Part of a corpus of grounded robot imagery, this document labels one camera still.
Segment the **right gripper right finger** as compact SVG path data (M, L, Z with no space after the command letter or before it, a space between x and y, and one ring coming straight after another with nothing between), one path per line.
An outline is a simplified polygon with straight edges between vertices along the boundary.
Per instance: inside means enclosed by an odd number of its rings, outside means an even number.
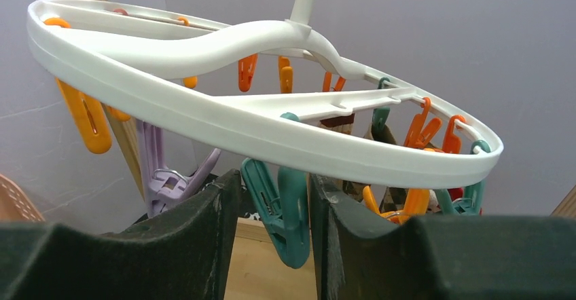
M319 299L574 299L575 221L429 214L396 225L309 177Z

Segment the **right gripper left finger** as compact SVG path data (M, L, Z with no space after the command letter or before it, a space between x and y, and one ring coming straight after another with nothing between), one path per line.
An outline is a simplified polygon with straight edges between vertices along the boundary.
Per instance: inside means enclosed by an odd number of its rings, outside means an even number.
M1 225L2 299L223 299L240 173L120 233L60 223Z

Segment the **white round clip hanger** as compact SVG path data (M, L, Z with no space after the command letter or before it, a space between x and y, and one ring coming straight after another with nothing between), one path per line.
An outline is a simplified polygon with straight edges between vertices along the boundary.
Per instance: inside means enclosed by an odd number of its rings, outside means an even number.
M135 118L187 138L304 172L361 183L440 189L485 179L503 152L487 125L396 77L385 89L210 96L176 84L253 54L303 58L347 80L385 73L341 57L309 25L314 0L295 0L287 20L229 25L165 10L97 0L37 0L27 9L29 47L53 76ZM432 153L313 125L356 111L430 100L442 119L488 150Z

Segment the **orange clothes peg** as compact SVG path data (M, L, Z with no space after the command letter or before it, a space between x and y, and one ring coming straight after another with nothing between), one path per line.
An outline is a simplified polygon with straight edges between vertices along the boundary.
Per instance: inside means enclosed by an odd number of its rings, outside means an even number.
M86 148L94 154L110 150L112 137L101 103L57 77L55 81Z

